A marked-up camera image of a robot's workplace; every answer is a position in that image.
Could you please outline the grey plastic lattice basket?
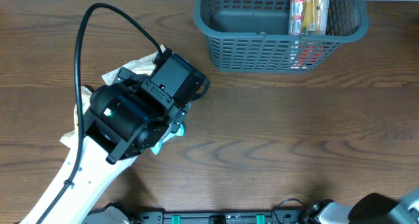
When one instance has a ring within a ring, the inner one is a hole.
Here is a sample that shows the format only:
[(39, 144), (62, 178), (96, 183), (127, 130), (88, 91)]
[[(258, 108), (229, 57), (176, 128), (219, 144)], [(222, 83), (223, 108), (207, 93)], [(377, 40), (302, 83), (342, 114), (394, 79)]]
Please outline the grey plastic lattice basket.
[(194, 0), (194, 22), (219, 71), (298, 73), (316, 68), (369, 27), (365, 0), (325, 0), (325, 34), (289, 34), (290, 0)]

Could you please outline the Kleenex tissue multipack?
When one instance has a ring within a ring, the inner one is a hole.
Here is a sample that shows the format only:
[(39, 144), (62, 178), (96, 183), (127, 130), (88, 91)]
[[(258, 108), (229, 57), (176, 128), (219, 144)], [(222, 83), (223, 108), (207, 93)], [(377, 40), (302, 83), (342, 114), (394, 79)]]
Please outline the Kleenex tissue multipack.
[[(301, 35), (302, 18), (304, 12), (304, 0), (290, 0), (289, 7), (289, 31), (292, 36)], [(299, 60), (299, 49), (301, 48), (300, 41), (295, 41), (291, 46), (291, 53), (289, 59), (293, 66), (291, 69), (306, 69)]]

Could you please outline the spaghetti packet with red ends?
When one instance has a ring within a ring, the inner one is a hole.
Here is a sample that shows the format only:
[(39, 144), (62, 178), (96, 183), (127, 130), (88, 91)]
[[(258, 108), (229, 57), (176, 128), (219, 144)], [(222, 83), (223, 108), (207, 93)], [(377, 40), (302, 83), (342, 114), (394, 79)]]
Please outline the spaghetti packet with red ends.
[[(319, 37), (326, 34), (329, 0), (302, 0), (302, 16), (299, 28), (303, 37)], [(319, 40), (305, 41), (304, 50), (296, 67), (309, 69), (324, 54), (326, 47)]]

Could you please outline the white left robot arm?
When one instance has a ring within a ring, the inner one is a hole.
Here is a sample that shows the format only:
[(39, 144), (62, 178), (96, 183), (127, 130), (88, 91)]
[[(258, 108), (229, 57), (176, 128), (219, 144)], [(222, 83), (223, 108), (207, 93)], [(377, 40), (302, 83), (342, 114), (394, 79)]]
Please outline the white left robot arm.
[(25, 223), (81, 223), (104, 190), (145, 150), (183, 135), (191, 103), (209, 79), (166, 49), (151, 74), (122, 67), (111, 84), (82, 100), (82, 118), (62, 142), (69, 154)]

